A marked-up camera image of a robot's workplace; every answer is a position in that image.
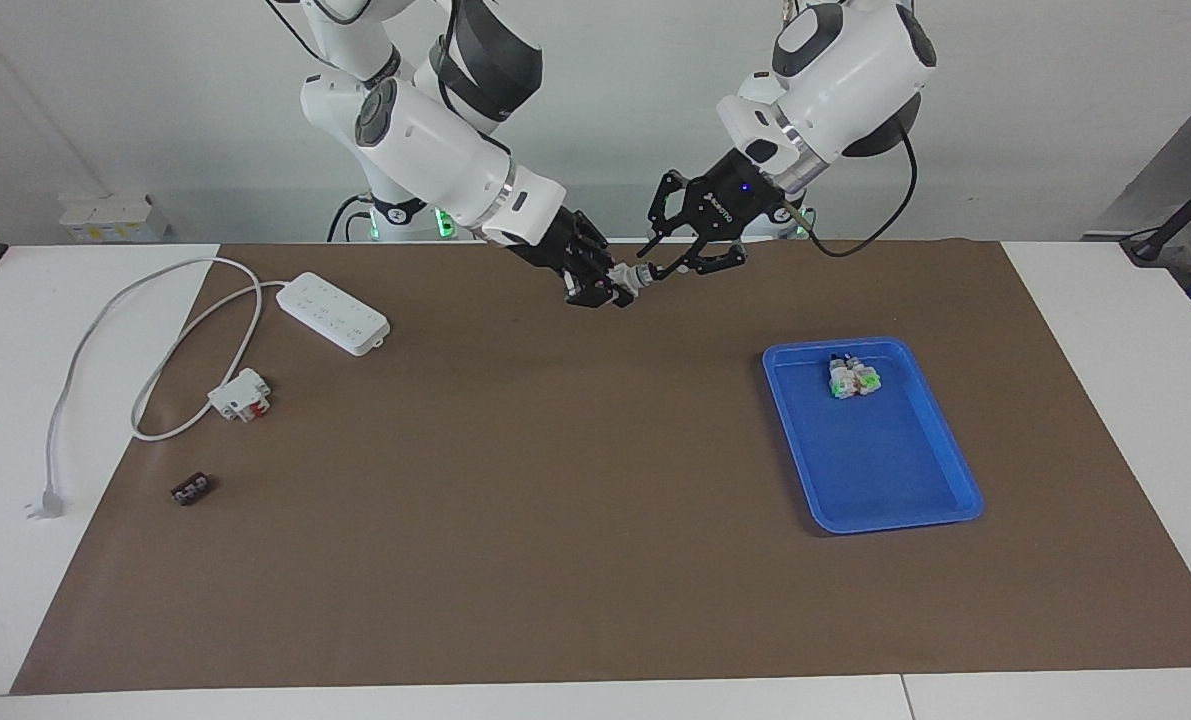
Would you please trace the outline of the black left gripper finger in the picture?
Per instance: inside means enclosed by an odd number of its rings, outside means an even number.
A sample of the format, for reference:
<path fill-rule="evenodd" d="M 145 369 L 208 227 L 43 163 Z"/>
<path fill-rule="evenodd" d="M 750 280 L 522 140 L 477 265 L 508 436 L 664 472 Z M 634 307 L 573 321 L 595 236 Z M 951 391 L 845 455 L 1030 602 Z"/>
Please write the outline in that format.
<path fill-rule="evenodd" d="M 690 179 L 676 169 L 669 169 L 660 179 L 649 209 L 647 209 L 646 245 L 636 252 L 636 258 L 646 258 L 665 238 L 679 232 L 692 234 L 688 209 L 686 208 Z"/>
<path fill-rule="evenodd" d="M 721 240 L 727 251 L 719 253 L 706 253 L 706 248 L 713 245 L 713 240 L 707 240 L 704 237 L 697 237 L 686 246 L 686 250 L 673 259 L 672 263 L 667 265 L 649 265 L 649 275 L 653 281 L 665 281 L 669 275 L 678 273 L 678 270 L 687 270 L 687 273 L 696 273 L 699 275 L 709 275 L 713 273 L 724 273 L 732 268 L 742 267 L 746 264 L 747 255 L 746 246 L 740 240 Z"/>

